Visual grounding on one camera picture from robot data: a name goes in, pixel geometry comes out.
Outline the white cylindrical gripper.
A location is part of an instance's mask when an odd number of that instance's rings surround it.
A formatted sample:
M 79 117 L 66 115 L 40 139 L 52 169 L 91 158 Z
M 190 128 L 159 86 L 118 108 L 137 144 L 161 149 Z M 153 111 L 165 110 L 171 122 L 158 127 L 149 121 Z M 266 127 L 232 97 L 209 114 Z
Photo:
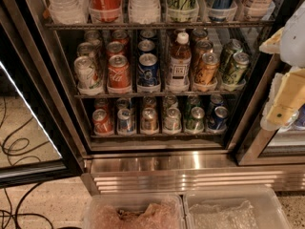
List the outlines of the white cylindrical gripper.
M 280 53 L 283 62 L 298 68 L 305 68 L 305 2 L 259 50 L 267 54 Z M 274 125 L 283 126 L 305 103 L 305 69 L 285 73 L 271 110 L 266 119 Z

